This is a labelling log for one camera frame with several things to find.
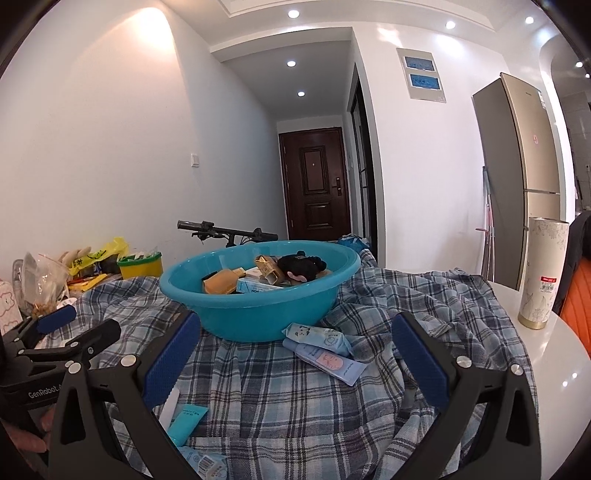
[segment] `person's hand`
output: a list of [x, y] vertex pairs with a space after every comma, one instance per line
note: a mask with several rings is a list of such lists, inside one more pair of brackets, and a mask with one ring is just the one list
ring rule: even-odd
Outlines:
[[40, 439], [38, 436], [33, 435], [30, 432], [26, 432], [25, 430], [21, 430], [14, 425], [10, 425], [9, 423], [2, 422], [4, 429], [8, 433], [8, 437], [12, 440], [14, 446], [18, 450], [22, 450], [24, 452], [33, 452], [33, 453], [43, 453], [46, 452], [49, 448], [50, 436], [51, 436], [51, 426], [53, 424], [53, 415], [55, 413], [55, 406], [51, 407], [47, 410], [44, 415], [41, 417], [41, 428], [47, 432], [43, 439]]

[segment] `white tiled wall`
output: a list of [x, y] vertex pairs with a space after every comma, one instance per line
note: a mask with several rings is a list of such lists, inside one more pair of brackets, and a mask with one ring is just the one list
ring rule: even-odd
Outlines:
[[583, 206], [591, 207], [591, 108], [585, 92], [560, 98], [566, 126], [569, 129], [570, 146], [573, 150], [574, 173], [579, 179], [583, 194]]

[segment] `blue gripper pad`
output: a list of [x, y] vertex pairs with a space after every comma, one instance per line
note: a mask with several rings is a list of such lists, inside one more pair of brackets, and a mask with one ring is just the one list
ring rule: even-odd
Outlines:
[[447, 375], [400, 313], [392, 320], [392, 340], [429, 405], [444, 410], [449, 403]]
[[67, 325], [76, 318], [76, 309], [72, 305], [66, 305], [55, 312], [41, 317], [37, 322], [37, 331], [43, 335]]
[[142, 398], [150, 410], [156, 405], [162, 405], [168, 398], [195, 350], [200, 333], [201, 321], [196, 313], [191, 312], [146, 372]]

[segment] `tube of cream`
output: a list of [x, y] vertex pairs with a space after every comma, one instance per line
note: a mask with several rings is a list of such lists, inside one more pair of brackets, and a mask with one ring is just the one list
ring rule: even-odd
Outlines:
[[367, 364], [336, 355], [317, 346], [297, 343], [289, 338], [283, 340], [283, 346], [294, 352], [304, 362], [320, 368], [323, 372], [342, 380], [350, 387], [367, 367]]
[[341, 332], [330, 328], [310, 327], [299, 323], [290, 323], [282, 330], [283, 335], [297, 343], [319, 346], [341, 356], [353, 354], [351, 344]]
[[177, 447], [182, 447], [193, 432], [199, 420], [207, 413], [207, 407], [186, 404], [178, 414], [167, 433]]

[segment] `metal screw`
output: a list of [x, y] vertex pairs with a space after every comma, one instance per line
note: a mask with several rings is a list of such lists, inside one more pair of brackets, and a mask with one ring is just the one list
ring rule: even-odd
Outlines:
[[520, 364], [513, 364], [513, 365], [511, 365], [511, 371], [515, 375], [523, 375], [523, 369], [521, 368], [521, 365]]
[[460, 355], [456, 358], [456, 363], [462, 368], [470, 368], [472, 366], [472, 360], [465, 355]]
[[125, 355], [121, 359], [121, 365], [124, 367], [131, 367], [136, 361], [135, 355]]
[[78, 372], [80, 371], [80, 369], [81, 369], [81, 368], [82, 368], [82, 365], [80, 365], [80, 364], [78, 364], [78, 363], [75, 363], [75, 364], [71, 364], [71, 365], [68, 367], [68, 371], [69, 371], [71, 374], [76, 374], [76, 373], [78, 373]]

